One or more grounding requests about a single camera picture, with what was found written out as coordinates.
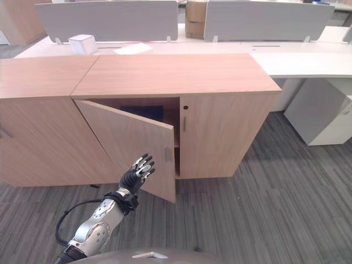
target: gray desk divider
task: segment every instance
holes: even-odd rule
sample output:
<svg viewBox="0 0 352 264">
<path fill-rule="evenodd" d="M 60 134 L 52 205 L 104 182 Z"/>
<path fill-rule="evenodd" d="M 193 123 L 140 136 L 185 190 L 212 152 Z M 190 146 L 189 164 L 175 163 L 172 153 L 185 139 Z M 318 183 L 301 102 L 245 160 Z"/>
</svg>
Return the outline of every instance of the gray desk divider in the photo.
<svg viewBox="0 0 352 264">
<path fill-rule="evenodd" d="M 50 39 L 94 35 L 96 41 L 177 40 L 176 1 L 109 1 L 37 4 Z"/>
<path fill-rule="evenodd" d="M 352 42 L 352 25 L 350 26 L 350 28 L 346 32 L 346 34 L 343 37 L 342 41 L 348 42 L 348 43 Z"/>
<path fill-rule="evenodd" d="M 321 4 L 210 0 L 204 39 L 317 40 L 333 12 L 333 6 Z"/>
</svg>

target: robotic arm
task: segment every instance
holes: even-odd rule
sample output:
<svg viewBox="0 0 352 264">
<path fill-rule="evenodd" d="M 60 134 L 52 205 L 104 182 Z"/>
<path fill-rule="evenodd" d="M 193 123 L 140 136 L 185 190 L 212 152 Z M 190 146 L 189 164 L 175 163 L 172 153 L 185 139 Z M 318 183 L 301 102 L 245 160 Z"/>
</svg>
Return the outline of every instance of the robotic arm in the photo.
<svg viewBox="0 0 352 264">
<path fill-rule="evenodd" d="M 67 247 L 60 253 L 54 264 L 70 263 L 99 253 L 106 246 L 111 232 L 123 217 L 137 208 L 138 197 L 135 194 L 148 176 L 155 171 L 152 168 L 153 165 L 152 156 L 148 154 L 138 158 L 123 175 L 118 190 L 105 194 L 93 215 L 77 229 L 75 236 L 66 244 Z"/>
</svg>

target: cabinet handle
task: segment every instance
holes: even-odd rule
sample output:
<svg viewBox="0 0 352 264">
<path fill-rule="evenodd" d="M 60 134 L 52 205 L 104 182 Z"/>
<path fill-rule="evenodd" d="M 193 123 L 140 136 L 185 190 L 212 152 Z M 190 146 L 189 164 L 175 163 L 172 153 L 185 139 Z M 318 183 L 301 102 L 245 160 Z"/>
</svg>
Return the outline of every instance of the cabinet handle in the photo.
<svg viewBox="0 0 352 264">
<path fill-rule="evenodd" d="M 11 135 L 5 128 L 0 127 L 0 130 L 3 131 L 9 138 L 13 139 L 13 135 Z"/>
<path fill-rule="evenodd" d="M 164 158 L 165 162 L 170 161 L 170 149 L 168 147 L 164 147 Z"/>
<path fill-rule="evenodd" d="M 187 121 L 186 121 L 186 117 L 183 118 L 183 131 L 186 132 L 186 124 L 187 124 Z"/>
</svg>

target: cardboard box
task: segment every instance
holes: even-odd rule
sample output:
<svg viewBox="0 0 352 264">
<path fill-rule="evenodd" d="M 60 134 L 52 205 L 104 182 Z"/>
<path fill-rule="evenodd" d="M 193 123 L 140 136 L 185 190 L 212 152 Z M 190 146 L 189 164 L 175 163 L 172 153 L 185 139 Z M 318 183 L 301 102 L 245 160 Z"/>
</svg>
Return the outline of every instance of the cardboard box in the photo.
<svg viewBox="0 0 352 264">
<path fill-rule="evenodd" d="M 187 1 L 186 5 L 186 37 L 202 39 L 207 9 L 206 0 Z"/>
</svg>

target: wooden cabinet top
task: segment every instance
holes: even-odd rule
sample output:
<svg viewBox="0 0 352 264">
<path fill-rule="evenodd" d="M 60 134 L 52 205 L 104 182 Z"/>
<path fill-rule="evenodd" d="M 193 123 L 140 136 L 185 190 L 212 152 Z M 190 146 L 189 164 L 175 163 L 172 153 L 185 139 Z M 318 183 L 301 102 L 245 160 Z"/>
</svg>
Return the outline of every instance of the wooden cabinet top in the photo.
<svg viewBox="0 0 352 264">
<path fill-rule="evenodd" d="M 178 96 L 281 89 L 249 54 L 100 56 L 73 98 Z"/>
<path fill-rule="evenodd" d="M 69 96 L 97 56 L 4 59 L 0 98 Z"/>
<path fill-rule="evenodd" d="M 280 92 L 248 54 L 69 56 L 0 63 L 0 98 Z"/>
</svg>

